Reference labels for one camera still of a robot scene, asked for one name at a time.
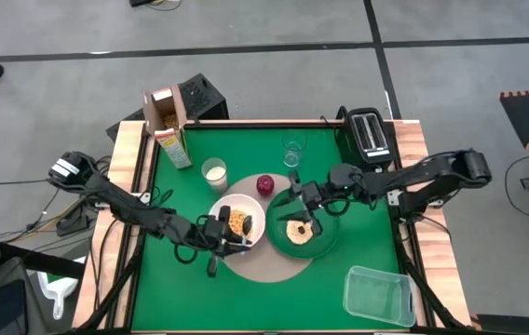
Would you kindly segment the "black toaster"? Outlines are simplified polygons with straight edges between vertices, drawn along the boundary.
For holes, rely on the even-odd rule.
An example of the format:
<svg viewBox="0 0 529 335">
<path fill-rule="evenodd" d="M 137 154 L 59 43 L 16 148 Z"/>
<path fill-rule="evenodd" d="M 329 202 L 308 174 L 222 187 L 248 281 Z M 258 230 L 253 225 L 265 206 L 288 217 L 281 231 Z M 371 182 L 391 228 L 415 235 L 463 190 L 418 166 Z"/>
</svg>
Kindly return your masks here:
<svg viewBox="0 0 529 335">
<path fill-rule="evenodd" d="M 335 134 L 341 160 L 363 171 L 386 170 L 394 159 L 383 119 L 372 107 L 348 111 L 339 108 L 342 125 Z"/>
</svg>

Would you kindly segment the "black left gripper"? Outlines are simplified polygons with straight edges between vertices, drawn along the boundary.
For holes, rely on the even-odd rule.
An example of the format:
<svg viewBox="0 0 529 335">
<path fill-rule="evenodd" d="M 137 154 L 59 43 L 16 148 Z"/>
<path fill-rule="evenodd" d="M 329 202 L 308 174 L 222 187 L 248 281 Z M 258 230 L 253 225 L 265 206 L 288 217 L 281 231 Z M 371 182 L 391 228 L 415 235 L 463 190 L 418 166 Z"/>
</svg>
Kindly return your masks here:
<svg viewBox="0 0 529 335">
<path fill-rule="evenodd" d="M 194 247 L 200 251 L 209 251 L 211 254 L 207 266 L 208 277 L 217 275 L 219 260 L 250 250 L 249 246 L 243 246 L 252 244 L 247 236 L 229 230 L 230 215 L 231 208 L 222 206 L 216 216 L 207 215 L 203 224 L 196 224 L 192 237 Z"/>
</svg>

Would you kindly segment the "white bowl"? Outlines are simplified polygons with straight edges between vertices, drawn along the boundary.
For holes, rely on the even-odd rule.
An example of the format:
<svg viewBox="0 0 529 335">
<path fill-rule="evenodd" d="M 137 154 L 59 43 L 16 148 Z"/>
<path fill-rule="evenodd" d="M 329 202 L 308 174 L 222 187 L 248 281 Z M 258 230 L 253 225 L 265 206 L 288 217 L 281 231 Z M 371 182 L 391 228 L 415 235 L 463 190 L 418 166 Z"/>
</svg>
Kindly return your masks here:
<svg viewBox="0 0 529 335">
<path fill-rule="evenodd" d="M 247 216 L 252 216 L 252 229 L 248 237 L 252 244 L 247 246 L 254 246 L 265 232 L 265 212 L 260 203 L 245 194 L 228 194 L 214 203 L 209 214 L 216 216 L 222 206 L 229 206 L 231 210 L 240 210 Z"/>
</svg>

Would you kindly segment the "bagel half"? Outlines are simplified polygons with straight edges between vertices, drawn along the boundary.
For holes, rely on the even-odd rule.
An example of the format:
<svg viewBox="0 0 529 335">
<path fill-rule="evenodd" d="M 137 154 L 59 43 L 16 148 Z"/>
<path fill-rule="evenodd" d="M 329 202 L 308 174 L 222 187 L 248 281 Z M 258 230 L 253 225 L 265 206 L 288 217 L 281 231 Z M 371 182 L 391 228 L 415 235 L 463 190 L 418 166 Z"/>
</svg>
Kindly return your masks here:
<svg viewBox="0 0 529 335">
<path fill-rule="evenodd" d="M 294 245 L 304 245 L 313 237 L 311 223 L 303 221 L 287 221 L 286 235 Z"/>
</svg>

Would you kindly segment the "wooden table side board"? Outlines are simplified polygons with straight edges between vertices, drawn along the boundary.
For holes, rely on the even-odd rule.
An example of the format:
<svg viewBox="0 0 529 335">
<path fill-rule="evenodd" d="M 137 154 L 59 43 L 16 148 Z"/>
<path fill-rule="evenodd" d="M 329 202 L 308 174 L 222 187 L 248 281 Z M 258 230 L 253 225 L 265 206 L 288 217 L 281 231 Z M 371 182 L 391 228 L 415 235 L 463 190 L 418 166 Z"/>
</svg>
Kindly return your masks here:
<svg viewBox="0 0 529 335">
<path fill-rule="evenodd" d="M 427 156 L 427 146 L 418 120 L 393 120 L 399 162 L 408 167 Z M 425 218 L 414 227 L 413 236 L 405 242 L 408 255 L 427 284 L 451 315 L 465 326 L 471 324 L 468 306 L 454 257 L 452 242 L 444 232 L 443 212 L 429 208 Z"/>
<path fill-rule="evenodd" d="M 139 162 L 149 165 L 151 155 L 141 146 L 144 132 L 143 121 L 124 121 L 119 126 L 112 153 L 108 178 L 120 188 L 134 191 L 134 178 Z M 87 322 L 94 310 L 95 294 L 104 298 L 115 283 L 115 271 L 125 226 L 114 222 L 109 210 L 102 210 L 92 235 L 91 251 L 88 254 L 84 276 L 75 307 L 72 326 L 78 328 Z"/>
</svg>

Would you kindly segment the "red apple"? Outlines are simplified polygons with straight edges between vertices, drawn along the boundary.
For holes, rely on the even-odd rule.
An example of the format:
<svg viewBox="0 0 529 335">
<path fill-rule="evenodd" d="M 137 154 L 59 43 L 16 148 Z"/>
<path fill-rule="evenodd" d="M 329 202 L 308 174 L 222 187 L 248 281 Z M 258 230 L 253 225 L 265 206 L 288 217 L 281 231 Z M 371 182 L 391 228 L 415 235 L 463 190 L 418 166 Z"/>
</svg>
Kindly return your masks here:
<svg viewBox="0 0 529 335">
<path fill-rule="evenodd" d="M 257 178 L 256 189 L 260 196 L 270 196 L 275 189 L 275 181 L 270 175 L 261 175 Z"/>
</svg>

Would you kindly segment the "panda cereal box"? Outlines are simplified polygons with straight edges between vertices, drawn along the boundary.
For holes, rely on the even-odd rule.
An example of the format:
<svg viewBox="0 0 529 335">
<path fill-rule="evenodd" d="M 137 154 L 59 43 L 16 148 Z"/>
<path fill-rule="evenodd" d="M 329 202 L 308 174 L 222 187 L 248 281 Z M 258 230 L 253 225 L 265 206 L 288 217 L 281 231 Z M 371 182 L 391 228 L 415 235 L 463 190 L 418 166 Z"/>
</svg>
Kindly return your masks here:
<svg viewBox="0 0 529 335">
<path fill-rule="evenodd" d="M 177 168 L 192 166 L 185 148 L 183 128 L 187 122 L 182 94 L 177 85 L 142 93 L 145 128 L 165 150 Z"/>
</svg>

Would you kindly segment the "clear plastic container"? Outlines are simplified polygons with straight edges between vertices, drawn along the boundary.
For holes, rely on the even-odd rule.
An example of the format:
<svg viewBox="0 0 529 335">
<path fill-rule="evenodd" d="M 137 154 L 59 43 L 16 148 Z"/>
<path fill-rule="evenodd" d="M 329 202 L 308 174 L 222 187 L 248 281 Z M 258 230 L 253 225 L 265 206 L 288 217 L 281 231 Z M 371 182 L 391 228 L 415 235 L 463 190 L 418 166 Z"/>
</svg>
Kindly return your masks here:
<svg viewBox="0 0 529 335">
<path fill-rule="evenodd" d="M 416 323 L 415 293 L 408 275 L 355 265 L 346 274 L 343 306 L 350 315 L 409 328 Z"/>
</svg>

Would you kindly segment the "round beige placemat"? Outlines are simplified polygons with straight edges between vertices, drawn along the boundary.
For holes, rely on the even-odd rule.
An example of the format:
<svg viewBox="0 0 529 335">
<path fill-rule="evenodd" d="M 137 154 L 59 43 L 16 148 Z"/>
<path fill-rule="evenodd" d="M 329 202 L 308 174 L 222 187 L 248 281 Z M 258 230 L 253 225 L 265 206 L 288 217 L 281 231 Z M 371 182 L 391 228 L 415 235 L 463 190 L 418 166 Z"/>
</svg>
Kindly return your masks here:
<svg viewBox="0 0 529 335">
<path fill-rule="evenodd" d="M 260 196 L 256 191 L 256 181 L 261 174 L 250 175 L 231 185 L 221 198 L 228 194 L 245 194 L 260 203 L 265 214 L 272 198 L 290 186 L 287 177 L 271 174 L 275 181 L 275 189 L 270 196 Z M 277 283 L 300 274 L 312 262 L 312 259 L 298 259 L 286 256 L 277 251 L 270 243 L 267 233 L 251 247 L 249 251 L 224 258 L 227 268 L 235 274 L 254 282 Z"/>
</svg>

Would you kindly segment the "green plate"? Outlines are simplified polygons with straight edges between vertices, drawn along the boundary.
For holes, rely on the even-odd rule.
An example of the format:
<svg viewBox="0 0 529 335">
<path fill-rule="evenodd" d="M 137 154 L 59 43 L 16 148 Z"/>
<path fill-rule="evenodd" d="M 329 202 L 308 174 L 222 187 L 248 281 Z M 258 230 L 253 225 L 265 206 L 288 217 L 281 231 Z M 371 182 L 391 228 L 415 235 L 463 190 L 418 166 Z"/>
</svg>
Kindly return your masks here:
<svg viewBox="0 0 529 335">
<path fill-rule="evenodd" d="M 287 194 L 288 189 L 281 191 L 279 194 Z M 266 227 L 268 239 L 272 246 L 280 253 L 298 259 L 316 259 L 329 252 L 338 240 L 340 231 L 340 221 L 338 218 L 329 216 L 324 210 L 316 212 L 316 218 L 323 228 L 321 235 L 313 237 L 304 245 L 294 245 L 286 235 L 287 221 L 279 221 L 278 217 L 283 214 L 293 213 L 303 208 L 300 199 L 280 207 L 273 208 L 272 202 L 275 195 L 266 210 Z"/>
</svg>

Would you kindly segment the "white handled plastic board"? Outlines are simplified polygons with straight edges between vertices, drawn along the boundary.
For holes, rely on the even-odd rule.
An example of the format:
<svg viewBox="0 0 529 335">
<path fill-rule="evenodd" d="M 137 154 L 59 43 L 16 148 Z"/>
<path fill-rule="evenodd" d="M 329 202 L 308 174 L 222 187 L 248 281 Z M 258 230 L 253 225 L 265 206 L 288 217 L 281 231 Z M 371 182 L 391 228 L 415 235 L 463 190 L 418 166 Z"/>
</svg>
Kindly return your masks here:
<svg viewBox="0 0 529 335">
<path fill-rule="evenodd" d="M 43 296 L 53 303 L 53 319 L 61 320 L 65 311 L 65 300 L 76 290 L 79 280 L 45 272 L 36 274 Z"/>
</svg>

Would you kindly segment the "clear cup of milk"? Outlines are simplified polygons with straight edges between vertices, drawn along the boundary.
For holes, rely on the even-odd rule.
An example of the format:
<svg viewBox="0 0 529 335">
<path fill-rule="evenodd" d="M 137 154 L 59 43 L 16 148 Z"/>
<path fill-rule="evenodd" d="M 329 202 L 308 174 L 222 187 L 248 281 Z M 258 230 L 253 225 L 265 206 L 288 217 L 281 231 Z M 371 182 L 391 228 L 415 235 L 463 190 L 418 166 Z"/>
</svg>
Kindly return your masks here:
<svg viewBox="0 0 529 335">
<path fill-rule="evenodd" d="M 225 192 L 227 189 L 227 166 L 223 159 L 219 157 L 206 159 L 201 166 L 201 173 L 213 190 L 219 193 Z"/>
</svg>

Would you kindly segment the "black perforated crate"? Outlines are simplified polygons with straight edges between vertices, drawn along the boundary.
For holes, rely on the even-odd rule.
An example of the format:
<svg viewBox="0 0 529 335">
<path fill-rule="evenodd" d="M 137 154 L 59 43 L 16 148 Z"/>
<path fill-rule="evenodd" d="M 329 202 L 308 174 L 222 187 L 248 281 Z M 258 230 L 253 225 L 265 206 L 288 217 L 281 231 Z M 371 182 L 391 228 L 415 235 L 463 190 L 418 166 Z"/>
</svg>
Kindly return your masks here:
<svg viewBox="0 0 529 335">
<path fill-rule="evenodd" d="M 145 91 L 142 97 L 142 108 L 122 121 L 143 121 L 151 134 L 178 130 L 188 120 L 229 119 L 226 98 L 202 73 L 180 84 Z"/>
</svg>

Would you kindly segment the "orange cereal pieces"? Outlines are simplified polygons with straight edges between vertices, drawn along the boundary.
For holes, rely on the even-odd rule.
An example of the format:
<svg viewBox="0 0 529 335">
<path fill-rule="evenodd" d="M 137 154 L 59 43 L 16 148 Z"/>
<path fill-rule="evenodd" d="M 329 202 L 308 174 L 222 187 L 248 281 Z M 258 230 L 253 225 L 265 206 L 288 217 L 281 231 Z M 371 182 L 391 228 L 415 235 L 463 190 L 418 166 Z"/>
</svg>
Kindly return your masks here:
<svg viewBox="0 0 529 335">
<path fill-rule="evenodd" d="M 228 226 L 231 231 L 236 235 L 244 235 L 243 225 L 247 215 L 240 210 L 231 210 Z"/>
</svg>

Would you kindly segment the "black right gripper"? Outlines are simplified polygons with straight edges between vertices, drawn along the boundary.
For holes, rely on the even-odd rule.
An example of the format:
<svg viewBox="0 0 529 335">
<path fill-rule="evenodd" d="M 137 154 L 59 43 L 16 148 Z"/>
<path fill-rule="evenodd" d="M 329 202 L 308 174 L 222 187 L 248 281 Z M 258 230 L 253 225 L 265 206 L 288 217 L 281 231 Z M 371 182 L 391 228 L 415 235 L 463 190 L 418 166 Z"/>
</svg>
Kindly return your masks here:
<svg viewBox="0 0 529 335">
<path fill-rule="evenodd" d="M 289 205 L 298 199 L 303 208 L 299 211 L 283 214 L 279 221 L 310 222 L 313 235 L 321 235 L 323 228 L 315 212 L 323 209 L 331 217 L 340 217 L 349 210 L 352 199 L 349 197 L 358 184 L 359 170 L 349 164 L 333 165 L 327 181 L 318 184 L 315 181 L 302 183 L 296 170 L 290 171 L 290 194 L 278 194 L 272 202 L 273 208 Z"/>
</svg>

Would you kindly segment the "clear drinking glass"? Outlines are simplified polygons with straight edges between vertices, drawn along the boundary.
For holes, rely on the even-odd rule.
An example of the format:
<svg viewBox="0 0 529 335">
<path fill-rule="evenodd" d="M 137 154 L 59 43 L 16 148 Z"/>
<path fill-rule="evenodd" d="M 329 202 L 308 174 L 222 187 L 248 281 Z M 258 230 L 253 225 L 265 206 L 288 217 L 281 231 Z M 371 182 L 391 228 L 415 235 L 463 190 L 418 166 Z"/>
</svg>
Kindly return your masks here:
<svg viewBox="0 0 529 335">
<path fill-rule="evenodd" d="M 299 129 L 291 129 L 282 135 L 282 145 L 285 150 L 283 163 L 288 168 L 296 168 L 308 144 L 306 134 Z"/>
</svg>

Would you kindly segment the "black floor stand foot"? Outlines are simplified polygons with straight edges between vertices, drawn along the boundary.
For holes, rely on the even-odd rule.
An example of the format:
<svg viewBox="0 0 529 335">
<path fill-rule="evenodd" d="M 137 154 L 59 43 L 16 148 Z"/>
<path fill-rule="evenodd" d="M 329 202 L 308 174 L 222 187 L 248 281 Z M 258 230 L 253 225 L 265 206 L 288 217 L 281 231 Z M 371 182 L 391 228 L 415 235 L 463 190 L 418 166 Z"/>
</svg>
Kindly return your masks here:
<svg viewBox="0 0 529 335">
<path fill-rule="evenodd" d="M 55 224 L 56 235 L 65 237 L 87 230 L 95 220 L 97 209 L 87 196 L 81 196 L 69 205 Z"/>
</svg>

